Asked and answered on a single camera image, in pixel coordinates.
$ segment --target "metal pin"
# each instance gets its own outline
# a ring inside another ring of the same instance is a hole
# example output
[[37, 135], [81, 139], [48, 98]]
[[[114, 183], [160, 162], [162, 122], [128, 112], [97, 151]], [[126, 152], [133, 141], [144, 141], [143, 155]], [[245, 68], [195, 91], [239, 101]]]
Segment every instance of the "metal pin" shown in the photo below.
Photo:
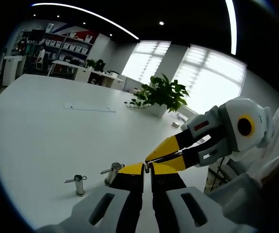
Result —
[[146, 172], [146, 173], [149, 173], [149, 172], [150, 172], [149, 164], [148, 164], [148, 163], [145, 163], [145, 172]]
[[87, 179], [86, 176], [76, 174], [73, 179], [66, 180], [64, 183], [74, 182], [75, 186], [76, 186], [76, 194], [79, 197], [82, 197], [82, 196], [84, 196], [83, 181], [85, 181], [86, 179]]
[[107, 178], [105, 179], [106, 186], [111, 185], [112, 181], [114, 180], [114, 178], [117, 175], [117, 173], [119, 172], [119, 170], [124, 168], [124, 166], [125, 166], [124, 164], [112, 163], [110, 169], [107, 169], [107, 170], [104, 170], [101, 172], [101, 174], [109, 173]]

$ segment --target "yellow circular joint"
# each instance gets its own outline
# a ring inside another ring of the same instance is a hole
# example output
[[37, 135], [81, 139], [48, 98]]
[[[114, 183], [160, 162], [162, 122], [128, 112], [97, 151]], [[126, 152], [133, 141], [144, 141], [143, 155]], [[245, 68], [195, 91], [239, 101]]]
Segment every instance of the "yellow circular joint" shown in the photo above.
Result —
[[244, 137], [250, 137], [255, 132], [255, 122], [250, 115], [242, 115], [237, 122], [237, 130]]

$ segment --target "table surface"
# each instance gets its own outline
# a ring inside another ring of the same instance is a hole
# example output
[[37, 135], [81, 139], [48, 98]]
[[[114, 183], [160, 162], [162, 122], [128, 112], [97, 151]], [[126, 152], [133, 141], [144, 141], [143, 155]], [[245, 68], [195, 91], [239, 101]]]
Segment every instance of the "table surface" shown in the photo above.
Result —
[[[86, 196], [103, 185], [112, 162], [143, 162], [165, 138], [180, 132], [175, 120], [127, 109], [131, 94], [88, 83], [24, 74], [0, 95], [0, 180], [14, 206], [34, 229], [70, 216], [83, 198], [74, 174], [87, 176]], [[116, 113], [64, 108], [65, 103]], [[187, 186], [203, 191], [208, 167], [180, 172]], [[157, 231], [150, 174], [145, 174], [143, 209], [136, 232]]]
[[[77, 68], [77, 69], [87, 69], [87, 68], [84, 68], [84, 67], [81, 67], [81, 66], [77, 66], [77, 65], [74, 65], [74, 64], [70, 64], [69, 62], [64, 62], [64, 61], [59, 61], [59, 60], [56, 60], [56, 61], [53, 61], [52, 63], [54, 64], [59, 64], [59, 65], [63, 65], [63, 66], [68, 66], [68, 67], [73, 67], [73, 68]], [[107, 77], [107, 78], [110, 78], [110, 79], [117, 79], [121, 82], [124, 82], [122, 79], [119, 79], [117, 77], [114, 77], [110, 74], [105, 74], [105, 73], [102, 73], [102, 72], [98, 72], [98, 71], [95, 71], [95, 70], [92, 70], [92, 69], [87, 69], [95, 74], [98, 74], [98, 75], [101, 75], [101, 76], [104, 76], [104, 77]]]

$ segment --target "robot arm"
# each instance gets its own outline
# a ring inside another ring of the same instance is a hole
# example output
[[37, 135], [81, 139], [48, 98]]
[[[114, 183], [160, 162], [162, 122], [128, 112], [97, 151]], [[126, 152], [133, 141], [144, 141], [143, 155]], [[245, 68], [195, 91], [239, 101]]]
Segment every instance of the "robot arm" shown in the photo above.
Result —
[[[229, 100], [219, 108], [214, 106], [181, 129], [181, 133], [164, 140], [146, 158], [146, 163], [161, 163], [176, 170], [206, 166], [233, 151], [265, 147], [274, 132], [270, 109], [244, 98]], [[206, 135], [211, 137], [208, 141], [191, 147]]]

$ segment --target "red label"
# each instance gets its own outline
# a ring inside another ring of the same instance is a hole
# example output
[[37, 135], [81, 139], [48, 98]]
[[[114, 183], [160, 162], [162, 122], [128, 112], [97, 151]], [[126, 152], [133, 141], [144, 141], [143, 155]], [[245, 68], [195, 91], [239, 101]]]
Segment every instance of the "red label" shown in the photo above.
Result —
[[195, 130], [195, 131], [198, 131], [199, 129], [202, 129], [203, 127], [205, 127], [205, 126], [207, 126], [207, 125], [209, 125], [209, 122], [208, 122], [208, 121], [204, 121], [204, 122], [202, 122], [202, 123], [196, 125], [196, 126], [194, 127], [194, 130]]

